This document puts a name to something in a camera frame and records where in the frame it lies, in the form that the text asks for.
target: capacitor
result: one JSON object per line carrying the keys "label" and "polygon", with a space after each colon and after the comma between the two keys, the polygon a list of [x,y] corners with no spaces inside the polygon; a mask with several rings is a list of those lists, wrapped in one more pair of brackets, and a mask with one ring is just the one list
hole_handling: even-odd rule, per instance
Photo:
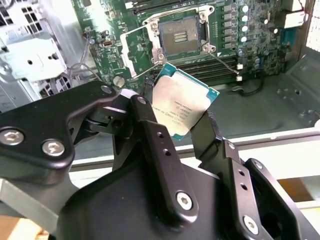
{"label": "capacitor", "polygon": [[276,28],[276,27],[270,27],[270,28],[269,28],[269,31],[270,31],[271,33],[273,33],[273,34],[277,34],[277,33],[279,32],[278,28]]}
{"label": "capacitor", "polygon": [[241,32],[245,33],[248,31],[248,26],[242,26],[240,29],[241,29]]}
{"label": "capacitor", "polygon": [[267,25],[269,23],[269,20],[264,17],[261,17],[260,22],[263,23],[264,25]]}
{"label": "capacitor", "polygon": [[237,54],[239,57],[243,57],[245,55],[244,51],[242,49],[238,49]]}
{"label": "capacitor", "polygon": [[245,43],[246,41],[247,41],[247,37],[246,36],[240,37],[240,42]]}
{"label": "capacitor", "polygon": [[242,11],[243,13],[247,13],[247,12],[249,11],[248,5],[243,5],[243,6],[241,7],[241,11]]}
{"label": "capacitor", "polygon": [[266,15],[266,18],[268,19],[268,21],[271,20],[271,12],[268,11],[268,14]]}
{"label": "capacitor", "polygon": [[240,19],[244,23],[248,22],[248,16],[247,15],[242,16]]}
{"label": "capacitor", "polygon": [[260,58],[259,58],[258,56],[256,56],[256,57],[254,58],[254,63],[255,63],[255,64],[260,64],[260,62],[261,62]]}
{"label": "capacitor", "polygon": [[116,87],[122,88],[126,84],[126,79],[121,75],[117,75],[113,78],[112,82]]}

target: white plastic part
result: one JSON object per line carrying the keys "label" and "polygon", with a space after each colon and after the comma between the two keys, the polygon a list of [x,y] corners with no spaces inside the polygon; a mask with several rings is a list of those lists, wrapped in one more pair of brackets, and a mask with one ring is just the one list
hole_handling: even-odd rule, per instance
{"label": "white plastic part", "polygon": [[244,69],[244,65],[241,64],[241,63],[238,63],[238,64],[236,65],[236,69],[237,69],[237,70],[242,70],[242,69]]}
{"label": "white plastic part", "polygon": [[243,78],[242,78],[242,76],[236,76],[236,77],[235,77],[235,80],[236,80],[237,82],[242,82]]}

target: green circuit board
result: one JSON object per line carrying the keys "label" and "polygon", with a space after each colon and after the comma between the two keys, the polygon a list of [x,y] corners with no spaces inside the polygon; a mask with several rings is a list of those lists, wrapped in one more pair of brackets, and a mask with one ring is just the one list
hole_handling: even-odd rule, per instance
{"label": "green circuit board", "polygon": [[[255,78],[261,71],[266,75],[278,74],[285,67],[282,29],[277,28],[275,33],[273,21],[281,10],[280,0],[71,1],[83,36],[94,40],[90,51],[101,78],[109,84],[120,76],[125,79],[123,88],[140,92],[145,77],[156,76],[162,68],[154,58],[159,53],[165,62],[209,86],[236,81],[236,74],[215,57],[232,69],[242,64],[244,80]],[[144,21],[153,21],[159,15],[156,31],[161,51],[155,55],[150,30],[143,26]],[[123,34],[126,34],[127,58],[122,53]]]}

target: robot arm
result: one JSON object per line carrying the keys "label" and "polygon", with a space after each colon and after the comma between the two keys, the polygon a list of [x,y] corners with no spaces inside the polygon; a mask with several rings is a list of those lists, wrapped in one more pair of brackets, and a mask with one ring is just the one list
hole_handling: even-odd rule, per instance
{"label": "robot arm", "polygon": [[[76,189],[74,146],[98,133],[113,135],[113,172]],[[262,163],[240,159],[212,113],[191,136],[203,172],[181,164],[147,99],[99,81],[3,113],[1,213],[57,240],[320,238]]]}

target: wire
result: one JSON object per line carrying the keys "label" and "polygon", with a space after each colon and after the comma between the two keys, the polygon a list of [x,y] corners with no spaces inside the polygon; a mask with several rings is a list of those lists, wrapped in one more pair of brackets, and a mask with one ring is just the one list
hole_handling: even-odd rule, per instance
{"label": "wire", "polygon": [[302,11],[304,11],[305,14],[310,15],[312,18],[320,19],[320,17],[313,16],[310,12],[307,11],[306,8],[304,7],[303,3],[301,2],[301,0],[298,0],[298,1],[299,1],[299,4],[300,4],[301,8],[302,8]]}
{"label": "wire", "polygon": [[260,93],[261,90],[264,88],[264,85],[265,85],[265,76],[262,74],[260,78],[260,85],[258,86],[257,89],[253,91],[245,91],[241,86],[236,86],[231,91],[237,92],[242,97],[249,97],[254,94]]}
{"label": "wire", "polygon": [[102,79],[101,79],[101,77],[99,77],[99,75],[98,75],[97,73],[95,73],[87,64],[84,64],[84,63],[79,62],[79,63],[73,64],[73,65],[70,67],[70,69],[73,69],[73,68],[76,67],[76,66],[79,66],[79,68],[80,68],[80,66],[84,66],[84,67],[85,67],[86,69],[88,69],[88,71],[90,71],[99,81],[103,82]]}
{"label": "wire", "polygon": [[9,3],[8,6],[1,6],[1,7],[0,7],[0,11],[8,10],[8,9],[10,9],[14,4],[15,4],[15,0],[11,0],[11,2]]}
{"label": "wire", "polygon": [[217,56],[215,56],[215,55],[213,55],[213,54],[211,54],[211,53],[210,53],[210,56],[212,56],[214,59],[216,59],[217,61],[219,61],[220,63],[222,63],[222,64],[223,64],[227,69],[229,69],[231,72],[239,75],[239,72],[238,72],[238,71],[232,69],[228,64],[226,64],[224,61],[222,61],[219,57],[217,57]]}
{"label": "wire", "polygon": [[71,67],[68,67],[68,68],[67,68],[67,70],[68,70],[68,73],[67,73],[67,76],[68,76],[68,77],[67,77],[67,78],[68,78],[69,81],[70,81],[71,87],[72,87],[72,85],[73,85],[73,84],[72,84],[72,72],[78,70],[81,66],[83,66],[84,61],[85,61],[86,56],[87,56],[88,51],[89,51],[89,45],[90,45],[90,41],[89,41],[89,39],[87,39],[86,42],[85,42],[84,51],[83,51],[83,54],[82,54],[82,56],[81,56],[80,62],[72,65]]}

